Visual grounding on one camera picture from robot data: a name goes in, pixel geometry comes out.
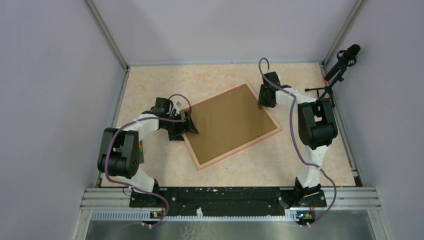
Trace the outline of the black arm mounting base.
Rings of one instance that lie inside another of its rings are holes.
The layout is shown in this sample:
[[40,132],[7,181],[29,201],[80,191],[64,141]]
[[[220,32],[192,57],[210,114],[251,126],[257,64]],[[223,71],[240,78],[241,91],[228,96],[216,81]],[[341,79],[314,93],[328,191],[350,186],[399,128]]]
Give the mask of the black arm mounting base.
[[131,193],[131,208],[158,208],[167,216],[283,216],[290,208],[325,208],[324,192],[300,198],[291,187],[161,187],[156,196]]

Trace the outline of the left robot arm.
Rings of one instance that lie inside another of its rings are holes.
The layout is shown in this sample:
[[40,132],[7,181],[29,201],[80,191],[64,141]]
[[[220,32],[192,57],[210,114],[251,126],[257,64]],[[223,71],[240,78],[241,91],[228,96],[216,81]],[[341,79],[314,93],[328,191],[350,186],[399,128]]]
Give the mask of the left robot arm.
[[142,140],[157,130],[166,130],[170,141],[183,141],[186,133],[199,134],[191,118],[192,107],[180,112],[180,103],[171,97],[157,97],[155,105],[120,128],[103,131],[97,169],[113,183],[141,193],[149,207],[160,202],[157,181],[140,169],[144,160]]

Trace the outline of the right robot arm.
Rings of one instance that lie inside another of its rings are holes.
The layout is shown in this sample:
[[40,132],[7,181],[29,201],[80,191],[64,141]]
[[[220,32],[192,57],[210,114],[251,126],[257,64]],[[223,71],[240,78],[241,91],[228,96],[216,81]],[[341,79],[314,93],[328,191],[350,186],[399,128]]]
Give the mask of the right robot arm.
[[276,72],[262,75],[258,106],[289,108],[289,126],[292,141],[299,138],[304,153],[296,143],[294,148],[303,163],[295,179],[293,200],[299,206],[307,206],[321,189],[320,174],[325,154],[338,135],[332,102],[325,98],[306,96],[288,85],[281,85]]

